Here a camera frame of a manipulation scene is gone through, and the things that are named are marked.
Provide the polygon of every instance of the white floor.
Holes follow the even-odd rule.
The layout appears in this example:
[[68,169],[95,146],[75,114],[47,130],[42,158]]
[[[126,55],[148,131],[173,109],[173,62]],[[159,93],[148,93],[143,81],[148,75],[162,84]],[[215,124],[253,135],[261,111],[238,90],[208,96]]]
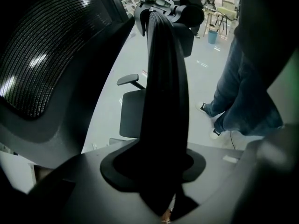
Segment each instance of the white floor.
[[[217,82],[222,74],[233,40],[233,30],[221,38],[218,36],[215,45],[204,37],[204,24],[199,30],[200,39],[193,44],[192,55],[185,59],[190,103],[190,122],[188,141],[196,144],[233,148],[230,132],[223,133],[218,139],[212,140],[209,134],[213,128],[213,120],[195,108],[195,103],[209,103],[213,99]],[[110,138],[128,139],[119,135],[122,96],[128,91],[136,90],[130,84],[117,86],[117,80],[125,75],[139,74],[139,82],[146,85],[147,72],[147,41],[136,27],[133,28],[123,49],[121,50],[103,88],[91,120],[83,152],[109,145]],[[261,137],[245,137],[239,132],[232,132],[232,140],[236,149],[244,149],[246,144]]]

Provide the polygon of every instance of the person's leg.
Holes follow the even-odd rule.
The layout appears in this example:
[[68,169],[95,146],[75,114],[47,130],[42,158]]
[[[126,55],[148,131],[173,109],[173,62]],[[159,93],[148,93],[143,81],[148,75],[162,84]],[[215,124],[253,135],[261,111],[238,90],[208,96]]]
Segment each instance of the person's leg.
[[265,136],[283,125],[259,74],[243,57],[241,83],[233,105],[215,122],[217,132],[237,130],[243,135]]
[[209,116],[214,117],[225,112],[235,101],[240,85],[239,69],[241,63],[242,50],[236,39],[234,39],[230,46],[224,71],[217,83],[214,99],[204,107],[204,111]]

